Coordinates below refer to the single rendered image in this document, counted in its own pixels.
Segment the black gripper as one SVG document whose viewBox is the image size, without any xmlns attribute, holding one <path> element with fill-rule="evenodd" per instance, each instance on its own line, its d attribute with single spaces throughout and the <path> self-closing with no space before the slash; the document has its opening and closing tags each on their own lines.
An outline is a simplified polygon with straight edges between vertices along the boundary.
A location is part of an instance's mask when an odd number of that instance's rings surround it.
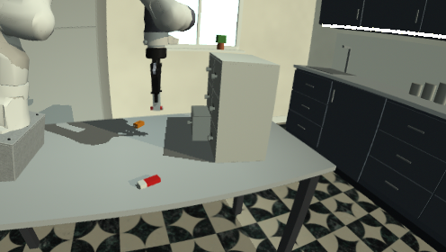
<svg viewBox="0 0 446 252">
<path fill-rule="evenodd" d="M 150 64 L 150 72 L 151 72 L 151 85 L 152 85 L 152 93 L 153 94 L 153 111 L 160 111 L 161 106 L 161 97 L 160 92 L 161 89 L 161 67 L 162 63 L 160 63 L 160 59 L 166 58 L 166 48 L 146 48 L 146 58 L 152 59 L 152 63 Z M 152 66 L 152 67 L 151 67 Z M 159 73 L 158 73 L 159 72 Z M 160 84 L 160 88 L 158 88 L 158 82 Z"/>
</svg>

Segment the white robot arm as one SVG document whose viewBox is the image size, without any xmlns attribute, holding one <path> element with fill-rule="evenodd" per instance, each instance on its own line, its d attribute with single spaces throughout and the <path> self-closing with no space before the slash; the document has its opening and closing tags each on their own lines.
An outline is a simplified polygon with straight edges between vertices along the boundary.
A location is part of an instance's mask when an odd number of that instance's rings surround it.
<svg viewBox="0 0 446 252">
<path fill-rule="evenodd" d="M 179 39 L 169 32 L 188 31 L 196 22 L 194 10 L 176 0 L 140 2 L 145 6 L 143 43 L 148 48 L 179 44 Z M 20 39 L 45 41 L 54 32 L 51 3 L 52 0 L 0 0 L 0 134 L 30 125 L 30 59 Z"/>
</svg>

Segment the small grey chest of drawers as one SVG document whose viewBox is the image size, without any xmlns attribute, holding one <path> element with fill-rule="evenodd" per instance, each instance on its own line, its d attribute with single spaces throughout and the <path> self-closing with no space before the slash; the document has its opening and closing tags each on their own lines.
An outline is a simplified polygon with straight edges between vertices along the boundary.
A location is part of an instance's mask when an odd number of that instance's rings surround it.
<svg viewBox="0 0 446 252">
<path fill-rule="evenodd" d="M 253 55 L 210 53 L 241 57 L 215 57 L 222 63 L 215 163 L 265 161 L 281 65 Z M 261 63 L 246 63 L 256 61 Z"/>
</svg>

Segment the grey drawer front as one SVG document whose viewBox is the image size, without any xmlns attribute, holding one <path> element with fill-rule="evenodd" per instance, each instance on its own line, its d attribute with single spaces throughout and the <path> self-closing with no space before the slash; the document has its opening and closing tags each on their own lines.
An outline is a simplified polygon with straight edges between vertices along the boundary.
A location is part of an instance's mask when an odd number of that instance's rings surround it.
<svg viewBox="0 0 446 252">
<path fill-rule="evenodd" d="M 210 118 L 208 106 L 192 105 L 192 141 L 208 140 Z"/>
<path fill-rule="evenodd" d="M 213 152 L 213 156 L 216 156 L 216 142 L 217 142 L 217 131 L 215 129 L 213 120 L 211 119 L 210 124 L 210 136 L 208 136 L 208 140 L 210 141 L 211 149 Z"/>
<path fill-rule="evenodd" d="M 210 55 L 211 56 L 211 55 Z M 211 74 L 214 74 L 214 58 L 210 57 L 210 65 L 206 67 L 206 71 L 209 71 L 209 81 L 213 85 L 213 79 L 210 78 Z"/>
<path fill-rule="evenodd" d="M 220 92 L 221 68 L 222 63 L 215 58 L 214 74 L 211 74 L 211 79 L 213 79 L 213 87 L 218 96 Z"/>
<path fill-rule="evenodd" d="M 210 85 L 209 81 L 208 81 L 208 94 L 205 95 L 205 99 L 207 99 L 207 105 L 210 109 L 212 103 L 212 86 Z"/>
<path fill-rule="evenodd" d="M 213 89 L 212 94 L 212 106 L 210 106 L 211 117 L 214 121 L 216 129 L 218 129 L 218 116 L 219 116 L 219 98 Z"/>
</svg>

